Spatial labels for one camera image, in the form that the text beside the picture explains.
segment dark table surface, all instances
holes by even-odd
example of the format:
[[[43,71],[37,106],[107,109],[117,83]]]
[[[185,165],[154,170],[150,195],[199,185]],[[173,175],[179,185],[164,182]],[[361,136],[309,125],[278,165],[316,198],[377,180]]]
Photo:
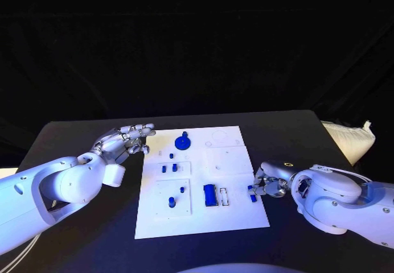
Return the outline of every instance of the dark table surface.
[[[351,170],[315,113],[304,110],[52,122],[19,171],[81,155],[108,129],[141,123],[154,123],[157,130],[238,125],[254,170],[267,159]],[[394,272],[394,250],[351,231],[332,235],[315,228],[290,195],[263,197],[271,227],[134,240],[143,154],[123,165],[121,187],[102,186],[91,203],[42,233],[14,272],[176,272],[218,263],[267,263],[304,272]],[[24,246],[0,256],[0,268]]]

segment white bag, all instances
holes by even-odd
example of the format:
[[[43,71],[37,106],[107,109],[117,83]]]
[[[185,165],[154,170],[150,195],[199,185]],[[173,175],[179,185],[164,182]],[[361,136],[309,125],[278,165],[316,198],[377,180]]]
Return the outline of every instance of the white bag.
[[[349,128],[326,121],[322,121],[322,124],[351,165],[354,165],[375,142],[375,136],[369,130],[371,122],[365,122],[364,128]]]

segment raised white platform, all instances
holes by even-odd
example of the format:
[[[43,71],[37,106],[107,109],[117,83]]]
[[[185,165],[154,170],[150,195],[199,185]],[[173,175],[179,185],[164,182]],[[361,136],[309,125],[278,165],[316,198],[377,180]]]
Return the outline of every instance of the raised white platform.
[[[185,151],[175,147],[182,132],[192,142]],[[136,239],[270,226],[261,198],[251,202],[247,192],[254,174],[238,126],[157,131],[147,145],[151,152],[144,157]],[[205,206],[206,184],[216,186],[218,206]],[[228,206],[222,205],[221,188]],[[175,208],[169,197],[176,200]]]

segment blue object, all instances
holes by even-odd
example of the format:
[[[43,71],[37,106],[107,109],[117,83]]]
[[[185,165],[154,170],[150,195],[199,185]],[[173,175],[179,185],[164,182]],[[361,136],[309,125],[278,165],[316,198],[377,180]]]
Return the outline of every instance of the blue object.
[[[175,140],[175,147],[179,150],[186,150],[190,147],[190,140],[186,132],[183,132],[182,136]]]
[[[216,188],[215,185],[208,184],[203,186],[203,192],[205,192],[205,206],[216,206],[218,200],[216,200]]]
[[[251,196],[250,196],[250,199],[252,200],[252,202],[257,202],[255,195],[251,195]]]
[[[170,208],[175,207],[175,198],[173,197],[169,198],[169,206],[170,206]]]

